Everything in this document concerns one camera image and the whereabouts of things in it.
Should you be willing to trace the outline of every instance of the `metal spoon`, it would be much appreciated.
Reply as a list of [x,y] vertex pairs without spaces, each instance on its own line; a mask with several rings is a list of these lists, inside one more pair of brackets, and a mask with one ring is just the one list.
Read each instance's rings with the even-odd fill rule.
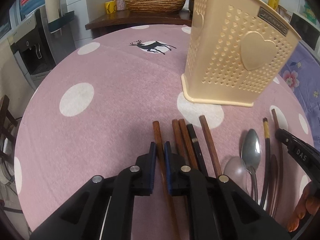
[[241,149],[241,158],[244,160],[244,164],[251,174],[254,200],[258,202],[258,184],[256,170],[259,167],[261,159],[261,145],[259,137],[254,129],[250,129],[246,135]]
[[232,157],[224,168],[223,174],[232,179],[234,183],[249,195],[247,190],[247,169],[240,157]]

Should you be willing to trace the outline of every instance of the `purple cloth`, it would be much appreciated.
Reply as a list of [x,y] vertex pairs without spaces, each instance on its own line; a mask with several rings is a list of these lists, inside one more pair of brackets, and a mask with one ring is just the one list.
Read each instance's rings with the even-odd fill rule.
[[279,75],[292,89],[308,119],[315,148],[320,151],[320,66],[299,43]]

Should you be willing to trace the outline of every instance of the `metal screw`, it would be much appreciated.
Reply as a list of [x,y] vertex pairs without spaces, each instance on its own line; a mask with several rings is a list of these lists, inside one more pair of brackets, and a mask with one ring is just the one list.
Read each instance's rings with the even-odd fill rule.
[[181,170],[183,172],[189,172],[189,171],[191,171],[191,168],[188,165],[184,165],[184,166],[181,167]]
[[226,176],[226,175],[221,175],[221,176],[219,177],[219,180],[220,180],[221,182],[223,182],[223,183],[226,183],[226,182],[229,181],[229,177]]
[[140,170],[140,167],[137,166],[137,165],[133,165],[133,166],[130,167],[130,171],[131,171],[131,172],[137,172],[137,171],[139,171],[139,170]]
[[102,177],[99,175],[93,176],[92,181],[94,183],[99,183],[100,181],[102,181]]

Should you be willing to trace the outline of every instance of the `soap dispenser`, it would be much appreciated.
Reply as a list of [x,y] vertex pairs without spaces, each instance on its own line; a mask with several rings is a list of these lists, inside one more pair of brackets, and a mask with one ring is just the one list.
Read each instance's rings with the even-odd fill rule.
[[125,1],[124,0],[117,0],[117,11],[125,10]]

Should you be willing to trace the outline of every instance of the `heart shape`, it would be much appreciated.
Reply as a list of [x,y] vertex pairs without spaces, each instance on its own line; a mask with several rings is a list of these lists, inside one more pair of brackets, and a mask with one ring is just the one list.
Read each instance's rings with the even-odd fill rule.
[[203,17],[203,15],[201,13],[198,13],[197,11],[193,12],[191,35],[196,37],[196,39],[201,34],[201,30],[202,30],[202,26],[203,26],[203,20],[204,20],[204,17]]
[[273,41],[263,39],[258,32],[248,32],[241,41],[241,61],[246,70],[263,67],[273,60],[277,53]]

